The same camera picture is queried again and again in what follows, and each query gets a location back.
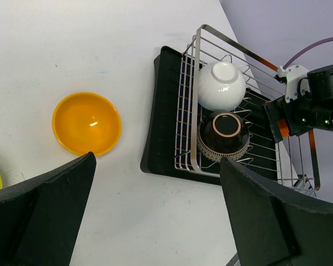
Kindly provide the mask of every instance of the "white tabletop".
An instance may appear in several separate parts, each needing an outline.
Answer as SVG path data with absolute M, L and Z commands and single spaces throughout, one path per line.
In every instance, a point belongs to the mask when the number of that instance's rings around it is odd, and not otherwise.
M 225 265 L 235 254 L 221 187 L 142 173 L 160 47 L 182 52 L 218 0 L 0 1 L 0 171 L 5 186 L 74 158 L 51 117 L 70 93 L 109 99 L 122 135 L 97 170 L 71 266 Z

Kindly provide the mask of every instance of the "wall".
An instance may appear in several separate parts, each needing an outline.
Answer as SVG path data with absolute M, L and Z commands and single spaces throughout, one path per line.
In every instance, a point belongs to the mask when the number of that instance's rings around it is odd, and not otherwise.
M 333 36 L 333 0 L 220 1 L 238 42 L 275 65 L 284 65 L 302 48 Z M 333 64 L 333 43 L 314 48 L 296 63 L 309 70 Z M 333 132 L 316 130 L 315 136 L 321 175 L 317 196 L 333 202 Z M 310 172 L 308 153 L 305 160 Z

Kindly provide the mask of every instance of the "cable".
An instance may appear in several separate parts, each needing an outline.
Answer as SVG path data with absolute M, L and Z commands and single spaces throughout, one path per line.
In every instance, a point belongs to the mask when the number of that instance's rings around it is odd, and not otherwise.
M 301 55 L 303 55 L 304 53 L 306 53 L 308 50 L 311 50 L 312 48 L 320 45 L 320 44 L 324 44 L 324 43 L 328 43 L 328 42 L 333 42 L 333 37 L 331 38 L 327 38 L 327 39 L 323 39 L 323 40 L 319 40 L 316 43 L 311 44 L 310 46 L 307 46 L 305 49 L 299 51 L 297 54 L 295 54 L 285 65 L 284 65 L 284 69 L 288 68 L 289 65 L 291 65 L 298 57 L 300 57 Z

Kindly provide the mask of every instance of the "white bowl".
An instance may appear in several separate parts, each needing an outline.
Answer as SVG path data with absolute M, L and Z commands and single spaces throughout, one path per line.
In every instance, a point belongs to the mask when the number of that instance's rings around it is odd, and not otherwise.
M 242 72 L 229 62 L 214 62 L 199 72 L 199 104 L 211 111 L 232 111 L 244 98 Z

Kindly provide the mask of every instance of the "dish rack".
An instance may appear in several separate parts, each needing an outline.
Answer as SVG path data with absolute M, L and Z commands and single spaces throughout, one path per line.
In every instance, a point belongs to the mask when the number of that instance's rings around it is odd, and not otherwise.
M 314 190 L 318 190 L 320 179 L 313 132 L 309 132 L 307 145 L 301 143 L 301 138 L 297 136 L 288 137 L 275 144 L 266 133 L 261 106 L 268 100 L 281 97 L 285 92 L 285 85 L 274 78 L 277 67 L 208 25 L 202 25 L 197 30 L 181 58 L 176 112 L 175 169 L 219 177 L 219 163 L 204 157 L 196 145 L 197 127 L 202 119 L 211 113 L 198 104 L 199 70 L 207 63 L 215 61 L 235 64 L 246 81 L 246 94 L 240 106 L 233 112 L 247 122 L 250 145 L 238 162 L 303 193 L 312 194 Z M 311 153 L 312 173 L 305 172 L 307 167 L 304 166 L 302 157 L 304 150 Z M 301 174 L 296 173 L 294 162 Z

